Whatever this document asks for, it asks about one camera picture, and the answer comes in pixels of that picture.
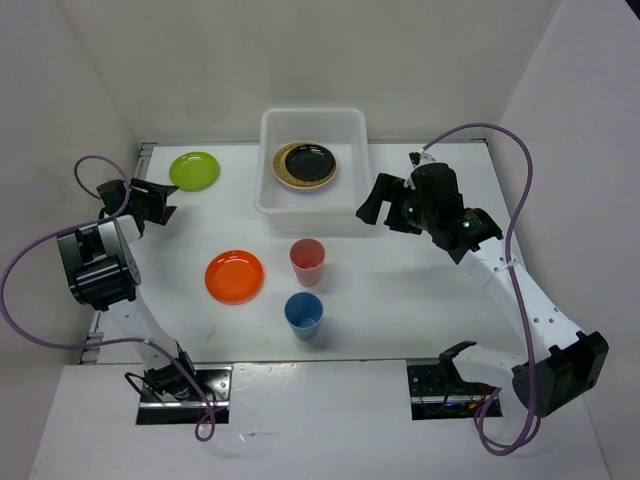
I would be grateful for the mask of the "green plate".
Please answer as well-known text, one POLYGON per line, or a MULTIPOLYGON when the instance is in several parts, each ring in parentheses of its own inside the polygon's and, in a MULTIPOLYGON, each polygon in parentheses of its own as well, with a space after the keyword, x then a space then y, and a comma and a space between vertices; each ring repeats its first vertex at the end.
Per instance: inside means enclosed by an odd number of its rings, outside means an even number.
POLYGON ((218 160, 207 152, 188 152, 169 167, 169 179, 185 191, 198 191, 212 185, 220 174, 218 160))

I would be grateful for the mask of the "black plate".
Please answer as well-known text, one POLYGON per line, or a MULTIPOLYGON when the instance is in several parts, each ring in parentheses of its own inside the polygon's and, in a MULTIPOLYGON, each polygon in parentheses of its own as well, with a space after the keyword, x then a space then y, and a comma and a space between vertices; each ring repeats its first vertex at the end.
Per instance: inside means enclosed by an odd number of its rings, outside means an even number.
POLYGON ((296 179, 320 181, 336 169, 334 155, 324 146, 305 143, 294 147, 285 156, 285 168, 296 179))

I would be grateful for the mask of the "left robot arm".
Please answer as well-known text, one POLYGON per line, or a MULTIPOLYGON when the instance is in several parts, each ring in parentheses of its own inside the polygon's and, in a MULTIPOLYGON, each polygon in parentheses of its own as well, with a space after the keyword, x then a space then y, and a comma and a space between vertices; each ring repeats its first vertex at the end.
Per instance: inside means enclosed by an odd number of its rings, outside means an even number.
POLYGON ((152 395, 181 401, 196 394, 200 377, 143 300, 141 273, 129 247, 143 236, 148 222, 168 223, 176 208, 167 199, 177 190, 140 179, 129 187, 122 180, 108 181, 97 187, 103 202, 99 221, 59 234, 57 246, 75 300, 103 313, 122 335, 136 340, 142 381, 152 395))

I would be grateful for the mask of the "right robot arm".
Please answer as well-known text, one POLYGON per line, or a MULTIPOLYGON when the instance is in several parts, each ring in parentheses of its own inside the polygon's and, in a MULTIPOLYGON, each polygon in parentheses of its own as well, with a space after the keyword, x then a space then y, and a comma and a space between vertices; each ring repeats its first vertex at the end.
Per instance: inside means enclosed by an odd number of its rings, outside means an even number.
POLYGON ((408 179, 381 173, 357 218, 392 231, 431 236, 432 242, 474 278, 509 322, 522 333, 522 354, 460 342, 439 356, 438 380, 450 393, 471 383, 512 388, 541 418, 591 390, 609 345, 585 333, 557 308, 523 265, 509 255, 503 232, 480 208, 465 206, 453 169, 433 162, 414 168, 408 179))

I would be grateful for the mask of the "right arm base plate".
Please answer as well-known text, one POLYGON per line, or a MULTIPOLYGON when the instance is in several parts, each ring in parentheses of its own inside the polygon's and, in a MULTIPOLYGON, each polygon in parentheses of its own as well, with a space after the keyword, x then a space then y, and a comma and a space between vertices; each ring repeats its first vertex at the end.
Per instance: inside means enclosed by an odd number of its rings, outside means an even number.
POLYGON ((436 361, 408 363, 406 372, 414 421, 473 418, 495 390, 482 383, 449 382, 436 361))

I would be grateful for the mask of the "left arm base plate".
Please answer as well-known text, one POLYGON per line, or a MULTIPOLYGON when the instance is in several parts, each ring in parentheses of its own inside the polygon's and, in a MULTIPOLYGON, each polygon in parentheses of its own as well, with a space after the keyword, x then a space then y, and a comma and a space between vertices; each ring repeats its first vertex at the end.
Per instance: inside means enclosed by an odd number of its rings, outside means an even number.
MULTIPOLYGON (((228 424, 230 415, 233 367, 224 364, 197 365, 195 380, 212 405, 217 424, 228 424)), ((135 423, 139 426, 191 425, 206 414, 206 402, 196 391, 176 399, 170 394, 152 392, 146 385, 137 386, 139 403, 135 423)))

